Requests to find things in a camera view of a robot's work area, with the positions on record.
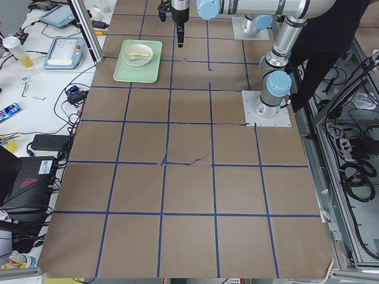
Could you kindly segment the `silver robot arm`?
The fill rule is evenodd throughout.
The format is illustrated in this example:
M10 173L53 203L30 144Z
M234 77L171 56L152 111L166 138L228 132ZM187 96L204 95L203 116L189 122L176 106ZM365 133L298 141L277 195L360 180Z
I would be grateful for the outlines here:
M271 49L259 61L262 91L252 103L254 112L264 118L277 116L282 101L289 94L292 80L284 72L296 40L309 20L328 12L334 1L197 1L198 16L209 22L219 15L229 15L232 29L227 35L248 44L267 43L261 33L273 27L276 16L284 18L278 27ZM220 78L205 68L204 62L175 63L174 85L180 89L186 86L204 89L206 83L215 83L221 91L232 91L242 86L242 78L236 67L227 68L228 55L217 66Z

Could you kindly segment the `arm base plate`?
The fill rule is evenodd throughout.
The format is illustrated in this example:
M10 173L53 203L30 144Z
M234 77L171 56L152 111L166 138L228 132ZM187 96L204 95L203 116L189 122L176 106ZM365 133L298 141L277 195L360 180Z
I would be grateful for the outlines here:
M285 98L278 106L261 101L261 91L242 91L245 124L249 127L291 127Z
M232 17L234 39L268 41L268 28L272 25L272 22L272 15Z

